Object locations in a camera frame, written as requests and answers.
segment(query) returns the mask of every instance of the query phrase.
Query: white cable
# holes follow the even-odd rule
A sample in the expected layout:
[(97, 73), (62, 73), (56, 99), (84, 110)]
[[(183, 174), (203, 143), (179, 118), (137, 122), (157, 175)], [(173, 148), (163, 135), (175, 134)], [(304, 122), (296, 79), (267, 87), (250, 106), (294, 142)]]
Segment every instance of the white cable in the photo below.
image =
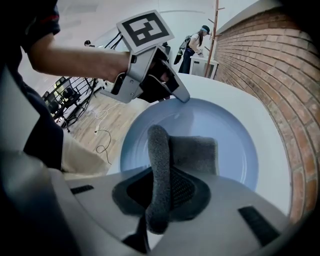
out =
[[(99, 122), (99, 124), (98, 124), (98, 125), (96, 126), (96, 128), (95, 128), (95, 132), (97, 132), (97, 131), (99, 130), (100, 124), (101, 124), (102, 121), (108, 116), (109, 110), (112, 109), (112, 108), (114, 108), (115, 106), (121, 105), (121, 104), (123, 104), (123, 103), (117, 103), (117, 104), (115, 104), (114, 106), (109, 107), (108, 109), (105, 109), (105, 110), (101, 110), (101, 111), (99, 111), (98, 113), (95, 114), (94, 117), (95, 117), (96, 119), (101, 119), (101, 118), (102, 118), (102, 120)], [(103, 114), (102, 116), (98, 117), (99, 113), (102, 113), (102, 112), (104, 112), (104, 114)]]

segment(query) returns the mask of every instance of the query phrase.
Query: wooden floor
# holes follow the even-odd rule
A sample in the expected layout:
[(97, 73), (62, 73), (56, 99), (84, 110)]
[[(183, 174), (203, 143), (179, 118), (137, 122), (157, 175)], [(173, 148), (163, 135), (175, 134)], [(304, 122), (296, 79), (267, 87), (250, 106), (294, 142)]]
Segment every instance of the wooden floor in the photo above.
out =
[[(107, 97), (99, 92), (96, 92), (96, 98), (92, 97), (91, 102), (82, 115), (82, 117), (72, 125), (70, 134), (88, 150), (95, 152), (99, 145), (107, 146), (110, 137), (107, 132), (99, 131), (95, 135), (96, 126), (101, 119), (96, 119), (95, 115), (102, 110), (120, 103), (119, 101)], [(111, 134), (111, 142), (107, 149), (109, 162), (112, 163), (117, 154), (120, 153), (120, 145), (124, 140), (127, 131), (132, 122), (137, 116), (149, 107), (149, 103), (142, 99), (134, 99), (128, 104), (119, 104), (111, 108), (108, 116), (102, 121), (99, 126), (100, 130), (108, 130)], [(100, 154), (103, 160), (107, 162), (106, 152)]]

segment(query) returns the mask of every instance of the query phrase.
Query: brick wall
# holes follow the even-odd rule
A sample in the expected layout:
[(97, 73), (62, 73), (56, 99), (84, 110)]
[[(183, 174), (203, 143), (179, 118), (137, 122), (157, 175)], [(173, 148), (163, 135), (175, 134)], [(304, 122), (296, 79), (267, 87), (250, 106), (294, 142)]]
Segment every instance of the brick wall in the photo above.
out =
[(318, 193), (318, 57), (308, 34), (278, 8), (223, 32), (215, 51), (214, 79), (260, 99), (279, 130), (291, 168), (294, 222), (314, 208)]

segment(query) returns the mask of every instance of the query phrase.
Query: black pants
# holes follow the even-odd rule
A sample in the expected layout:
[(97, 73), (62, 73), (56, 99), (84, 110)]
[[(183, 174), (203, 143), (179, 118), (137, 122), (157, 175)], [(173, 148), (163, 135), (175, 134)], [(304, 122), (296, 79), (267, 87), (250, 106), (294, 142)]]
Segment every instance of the black pants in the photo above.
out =
[(189, 74), (191, 59), (190, 57), (195, 54), (195, 51), (189, 48), (186, 48), (183, 54), (183, 61), (179, 68), (179, 73)]

